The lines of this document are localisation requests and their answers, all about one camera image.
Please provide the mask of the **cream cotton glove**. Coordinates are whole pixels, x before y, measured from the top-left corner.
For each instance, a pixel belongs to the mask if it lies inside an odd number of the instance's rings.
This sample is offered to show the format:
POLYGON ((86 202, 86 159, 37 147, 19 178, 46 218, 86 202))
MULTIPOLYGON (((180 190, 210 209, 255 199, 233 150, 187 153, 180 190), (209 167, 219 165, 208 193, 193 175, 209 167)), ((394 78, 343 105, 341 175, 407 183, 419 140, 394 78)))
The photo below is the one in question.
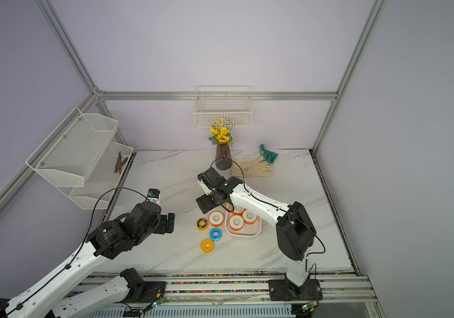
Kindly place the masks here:
POLYGON ((238 178, 270 177, 273 175, 272 165, 263 157, 235 159, 231 167, 231 175, 238 178))

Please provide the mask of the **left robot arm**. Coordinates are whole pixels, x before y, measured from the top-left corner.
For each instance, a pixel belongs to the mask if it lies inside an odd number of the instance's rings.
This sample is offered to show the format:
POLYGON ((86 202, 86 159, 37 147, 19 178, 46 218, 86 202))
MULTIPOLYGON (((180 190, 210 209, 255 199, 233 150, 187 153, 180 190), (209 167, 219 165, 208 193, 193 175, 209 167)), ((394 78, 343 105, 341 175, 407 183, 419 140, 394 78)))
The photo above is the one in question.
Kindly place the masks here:
POLYGON ((82 317, 111 303, 154 302, 165 282, 147 285, 135 268, 110 282, 68 298, 67 294, 98 268, 132 250, 152 234, 172 233, 175 214, 162 214, 145 201, 130 213, 100 224, 74 253, 39 282, 11 299, 0 298, 0 317, 82 317))

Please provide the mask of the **purple glass vase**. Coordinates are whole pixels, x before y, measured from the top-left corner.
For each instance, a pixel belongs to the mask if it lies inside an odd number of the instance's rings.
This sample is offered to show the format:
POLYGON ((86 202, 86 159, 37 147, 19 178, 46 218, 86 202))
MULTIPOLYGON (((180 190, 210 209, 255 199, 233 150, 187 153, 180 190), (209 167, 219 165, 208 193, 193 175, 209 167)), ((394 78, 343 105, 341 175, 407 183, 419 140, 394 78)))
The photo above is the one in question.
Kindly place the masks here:
POLYGON ((219 170, 229 170, 232 167, 232 156, 230 146, 227 143, 216 146, 216 157, 214 165, 219 170))

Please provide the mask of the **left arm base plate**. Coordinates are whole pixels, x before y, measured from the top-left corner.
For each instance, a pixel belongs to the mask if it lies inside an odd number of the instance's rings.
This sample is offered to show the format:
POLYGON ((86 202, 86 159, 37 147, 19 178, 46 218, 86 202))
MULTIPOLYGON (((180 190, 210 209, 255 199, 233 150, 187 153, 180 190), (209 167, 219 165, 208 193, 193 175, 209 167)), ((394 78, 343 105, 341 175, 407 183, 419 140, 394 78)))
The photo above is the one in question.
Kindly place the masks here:
POLYGON ((152 303, 162 298, 167 283, 164 281, 145 281, 135 268, 129 268, 120 273, 128 287, 127 296, 123 303, 152 303))

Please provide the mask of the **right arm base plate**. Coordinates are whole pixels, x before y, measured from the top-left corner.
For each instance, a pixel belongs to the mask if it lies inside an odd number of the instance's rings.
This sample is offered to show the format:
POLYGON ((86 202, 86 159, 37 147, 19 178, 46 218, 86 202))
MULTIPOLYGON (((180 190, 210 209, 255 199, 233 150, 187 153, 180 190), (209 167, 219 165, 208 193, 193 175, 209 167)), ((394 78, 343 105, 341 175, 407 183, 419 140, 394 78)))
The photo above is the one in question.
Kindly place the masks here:
POLYGON ((322 288, 317 279, 308 278, 301 286, 294 285, 287 278, 269 280, 269 296, 272 301, 321 301, 323 300, 322 288))

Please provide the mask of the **blue sealing tape roll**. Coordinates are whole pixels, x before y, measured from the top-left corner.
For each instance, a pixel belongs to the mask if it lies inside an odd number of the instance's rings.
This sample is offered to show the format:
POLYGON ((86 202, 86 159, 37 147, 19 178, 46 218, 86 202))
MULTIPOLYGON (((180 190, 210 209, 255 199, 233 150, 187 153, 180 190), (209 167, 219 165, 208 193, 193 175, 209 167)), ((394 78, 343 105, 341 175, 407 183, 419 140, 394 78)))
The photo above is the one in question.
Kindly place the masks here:
POLYGON ((213 242, 220 241, 222 238, 222 231, 219 228, 213 228, 209 233, 209 237, 213 242))

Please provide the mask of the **lower white mesh shelf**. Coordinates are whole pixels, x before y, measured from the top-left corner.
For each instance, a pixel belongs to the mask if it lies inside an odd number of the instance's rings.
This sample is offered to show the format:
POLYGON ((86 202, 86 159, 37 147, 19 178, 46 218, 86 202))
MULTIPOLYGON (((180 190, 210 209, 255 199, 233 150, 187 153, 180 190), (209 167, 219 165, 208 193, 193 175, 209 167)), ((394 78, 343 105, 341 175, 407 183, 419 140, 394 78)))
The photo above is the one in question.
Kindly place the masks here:
POLYGON ((73 188, 68 195, 68 198, 82 210, 106 209, 109 206, 110 200, 114 192, 109 192, 103 195, 109 189, 118 187, 122 175, 127 168, 128 161, 123 167, 122 173, 114 172, 118 153, 130 160, 133 148, 123 144, 111 142, 100 157, 98 164, 93 169, 83 187, 73 188))

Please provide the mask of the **yellow sealing tape roll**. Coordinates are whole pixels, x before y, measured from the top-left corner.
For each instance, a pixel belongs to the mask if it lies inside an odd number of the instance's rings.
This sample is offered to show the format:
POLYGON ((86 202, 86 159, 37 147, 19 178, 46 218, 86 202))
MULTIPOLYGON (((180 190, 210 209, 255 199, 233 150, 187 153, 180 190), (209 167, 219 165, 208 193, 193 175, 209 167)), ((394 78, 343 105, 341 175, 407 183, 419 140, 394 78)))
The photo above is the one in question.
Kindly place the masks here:
POLYGON ((215 245, 211 239, 205 239, 202 241, 200 247, 204 253, 211 253, 214 250, 215 245))

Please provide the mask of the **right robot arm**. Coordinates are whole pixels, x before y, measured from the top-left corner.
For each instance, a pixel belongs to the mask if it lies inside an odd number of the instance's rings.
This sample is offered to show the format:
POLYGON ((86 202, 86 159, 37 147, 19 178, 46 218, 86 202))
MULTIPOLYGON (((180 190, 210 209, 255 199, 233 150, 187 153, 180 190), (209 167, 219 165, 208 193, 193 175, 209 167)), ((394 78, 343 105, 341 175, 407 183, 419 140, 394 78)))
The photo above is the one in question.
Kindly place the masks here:
POLYGON ((204 194, 196 199, 202 213, 225 203, 242 207, 269 223, 276 230, 277 246, 288 258, 285 277, 297 287, 309 278, 306 258, 313 246, 317 231, 305 207, 299 202, 286 204, 257 192, 244 180, 221 176, 210 167, 197 176, 204 194))

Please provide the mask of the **white mesh shelf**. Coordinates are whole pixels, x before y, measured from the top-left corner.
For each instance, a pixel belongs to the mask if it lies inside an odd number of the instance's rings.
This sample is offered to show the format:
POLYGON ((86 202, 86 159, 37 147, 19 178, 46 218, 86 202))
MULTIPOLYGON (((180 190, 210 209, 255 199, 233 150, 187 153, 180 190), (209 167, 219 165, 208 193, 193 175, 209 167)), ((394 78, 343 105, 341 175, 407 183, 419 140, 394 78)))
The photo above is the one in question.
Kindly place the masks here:
POLYGON ((56 188, 83 187, 117 130, 117 120, 75 108, 25 163, 56 188))
POLYGON ((123 167, 122 173, 114 172, 118 153, 130 160, 133 148, 123 144, 111 142, 100 157, 98 164, 93 169, 83 187, 73 188, 68 195, 68 198, 82 210, 106 209, 109 206, 110 200, 114 192, 109 192, 103 195, 109 189, 118 187, 122 175, 127 168, 128 161, 123 167))

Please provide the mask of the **small black yellow tape roll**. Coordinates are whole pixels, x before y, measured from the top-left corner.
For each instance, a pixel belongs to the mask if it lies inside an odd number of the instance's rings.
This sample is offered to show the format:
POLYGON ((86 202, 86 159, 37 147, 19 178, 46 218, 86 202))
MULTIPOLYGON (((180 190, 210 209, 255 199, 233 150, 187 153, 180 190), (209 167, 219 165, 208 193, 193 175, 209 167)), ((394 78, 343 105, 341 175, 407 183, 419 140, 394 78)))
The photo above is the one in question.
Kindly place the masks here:
POLYGON ((206 218, 200 218, 196 222, 196 227, 200 231, 205 231, 208 229, 208 220, 206 218))

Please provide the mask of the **yellow artificial flowers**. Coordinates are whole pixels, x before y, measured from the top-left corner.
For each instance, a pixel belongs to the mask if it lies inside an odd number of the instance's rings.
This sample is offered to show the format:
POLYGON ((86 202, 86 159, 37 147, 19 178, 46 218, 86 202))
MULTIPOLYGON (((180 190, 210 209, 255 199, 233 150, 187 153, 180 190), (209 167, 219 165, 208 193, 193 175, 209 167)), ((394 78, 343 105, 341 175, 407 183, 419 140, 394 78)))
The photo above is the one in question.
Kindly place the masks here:
POLYGON ((210 124, 211 137, 208 140, 212 145, 233 145, 232 129, 237 127, 233 119, 215 117, 210 124))

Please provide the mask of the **upper white mesh shelf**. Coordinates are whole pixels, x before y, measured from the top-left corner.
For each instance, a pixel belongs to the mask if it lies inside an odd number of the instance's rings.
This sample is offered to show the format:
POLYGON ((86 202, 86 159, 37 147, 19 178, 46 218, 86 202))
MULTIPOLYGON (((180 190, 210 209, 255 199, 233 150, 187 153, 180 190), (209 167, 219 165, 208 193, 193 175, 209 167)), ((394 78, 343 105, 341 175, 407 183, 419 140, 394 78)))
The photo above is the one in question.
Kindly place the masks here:
POLYGON ((25 163, 56 188, 83 187, 117 130, 117 120, 75 108, 25 163))

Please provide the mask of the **brown sticks bundle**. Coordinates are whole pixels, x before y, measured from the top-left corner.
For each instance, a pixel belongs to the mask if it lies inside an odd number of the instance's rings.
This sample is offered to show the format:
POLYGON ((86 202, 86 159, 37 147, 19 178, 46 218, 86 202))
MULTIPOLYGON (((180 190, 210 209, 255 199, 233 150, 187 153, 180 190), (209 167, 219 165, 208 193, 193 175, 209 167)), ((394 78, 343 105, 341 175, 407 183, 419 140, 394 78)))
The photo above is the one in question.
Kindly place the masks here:
POLYGON ((119 152, 118 153, 118 158, 117 158, 117 161, 116 161, 116 165, 115 165, 115 168, 114 168, 114 172, 118 173, 118 174, 121 174, 122 170, 123 170, 123 167, 127 163, 128 159, 129 159, 128 157, 123 156, 121 154, 121 152, 119 152))

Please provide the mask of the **white storage box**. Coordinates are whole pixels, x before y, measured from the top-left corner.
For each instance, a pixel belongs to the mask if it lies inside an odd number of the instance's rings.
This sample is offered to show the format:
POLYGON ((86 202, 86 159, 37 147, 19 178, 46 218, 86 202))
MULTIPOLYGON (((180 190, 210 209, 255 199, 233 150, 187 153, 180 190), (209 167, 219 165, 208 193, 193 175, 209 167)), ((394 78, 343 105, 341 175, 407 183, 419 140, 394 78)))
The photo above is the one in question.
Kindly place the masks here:
POLYGON ((262 221, 260 217, 247 209, 225 203, 222 205, 225 212, 224 229, 233 237, 257 237, 261 233, 262 221))

